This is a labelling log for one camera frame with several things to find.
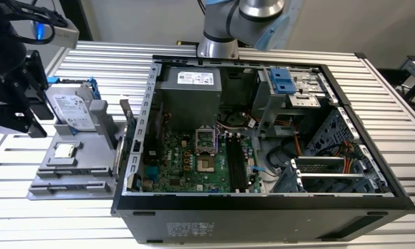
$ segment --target aluminum extrusion table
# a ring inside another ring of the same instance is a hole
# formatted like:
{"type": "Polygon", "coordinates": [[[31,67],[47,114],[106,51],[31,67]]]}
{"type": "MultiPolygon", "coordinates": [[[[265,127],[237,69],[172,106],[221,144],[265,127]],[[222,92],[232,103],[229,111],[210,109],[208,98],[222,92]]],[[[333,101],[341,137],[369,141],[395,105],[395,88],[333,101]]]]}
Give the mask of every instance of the aluminum extrusion table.
{"type": "MultiPolygon", "coordinates": [[[[140,109],[152,55],[194,56],[193,46],[152,46],[79,42],[59,50],[46,74],[67,79],[93,76],[114,120],[124,119],[117,105],[128,96],[140,109]]],[[[240,49],[244,60],[321,63],[328,65],[365,129],[415,203],[415,113],[365,59],[352,53],[240,49]]],[[[108,248],[136,246],[120,218],[110,217],[110,200],[27,201],[26,189],[42,161],[49,137],[0,135],[0,248],[108,248]]],[[[332,247],[348,249],[415,248],[415,214],[409,214],[348,243],[162,245],[168,248],[332,247]]]]}

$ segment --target chip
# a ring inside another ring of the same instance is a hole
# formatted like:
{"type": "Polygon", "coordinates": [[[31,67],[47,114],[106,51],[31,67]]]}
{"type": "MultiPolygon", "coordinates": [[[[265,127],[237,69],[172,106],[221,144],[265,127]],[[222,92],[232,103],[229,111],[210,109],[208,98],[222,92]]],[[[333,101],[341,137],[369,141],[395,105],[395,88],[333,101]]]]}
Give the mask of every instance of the chip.
{"type": "Polygon", "coordinates": [[[180,179],[169,179],[168,183],[170,186],[178,186],[180,185],[180,179]]]}

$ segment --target green circuit board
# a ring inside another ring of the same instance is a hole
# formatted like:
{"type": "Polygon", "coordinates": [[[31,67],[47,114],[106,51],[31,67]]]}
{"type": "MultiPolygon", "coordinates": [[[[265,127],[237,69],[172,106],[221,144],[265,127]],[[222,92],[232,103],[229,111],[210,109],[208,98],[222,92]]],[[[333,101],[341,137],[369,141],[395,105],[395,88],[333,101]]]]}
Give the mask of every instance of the green circuit board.
{"type": "MultiPolygon", "coordinates": [[[[209,155],[194,154],[194,132],[173,133],[166,132],[161,149],[161,159],[158,163],[158,177],[153,182],[153,192],[212,192],[228,193],[229,172],[228,159],[225,153],[224,137],[218,137],[217,153],[209,155]]],[[[241,139],[242,160],[249,179],[248,158],[252,154],[250,140],[241,139]]],[[[254,183],[248,186],[249,192],[260,192],[257,177],[254,183]]]]}

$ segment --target white wall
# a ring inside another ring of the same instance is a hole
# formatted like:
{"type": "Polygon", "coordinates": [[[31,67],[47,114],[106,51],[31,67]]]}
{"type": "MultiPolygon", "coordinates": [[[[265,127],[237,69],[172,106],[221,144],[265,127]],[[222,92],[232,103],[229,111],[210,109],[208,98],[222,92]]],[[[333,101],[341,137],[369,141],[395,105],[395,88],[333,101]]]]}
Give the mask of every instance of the white wall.
{"type": "Polygon", "coordinates": [[[204,16],[196,0],[87,0],[101,41],[174,45],[202,37],[204,16]]]}
{"type": "MultiPolygon", "coordinates": [[[[201,39],[196,0],[86,1],[105,42],[201,39]]],[[[375,66],[399,66],[415,54],[415,0],[302,0],[286,49],[363,52],[375,66]]]]}
{"type": "Polygon", "coordinates": [[[286,49],[363,52],[376,67],[415,55],[415,0],[304,0],[286,49]]]}

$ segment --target sticker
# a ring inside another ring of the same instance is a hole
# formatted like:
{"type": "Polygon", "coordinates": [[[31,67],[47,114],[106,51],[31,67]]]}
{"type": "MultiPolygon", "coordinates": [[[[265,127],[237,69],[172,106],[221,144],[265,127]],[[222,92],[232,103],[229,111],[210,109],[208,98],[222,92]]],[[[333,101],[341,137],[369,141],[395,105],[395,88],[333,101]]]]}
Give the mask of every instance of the sticker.
{"type": "Polygon", "coordinates": [[[249,123],[248,123],[248,127],[253,128],[254,123],[256,123],[254,119],[253,119],[253,118],[250,118],[250,121],[249,121],[249,123]]]}
{"type": "Polygon", "coordinates": [[[82,98],[75,95],[53,95],[62,118],[77,131],[94,129],[82,98]]]}
{"type": "Polygon", "coordinates": [[[177,84],[213,85],[213,73],[180,72],[177,84]]]}
{"type": "Polygon", "coordinates": [[[169,237],[209,237],[213,233],[213,222],[168,222],[169,237]]]}

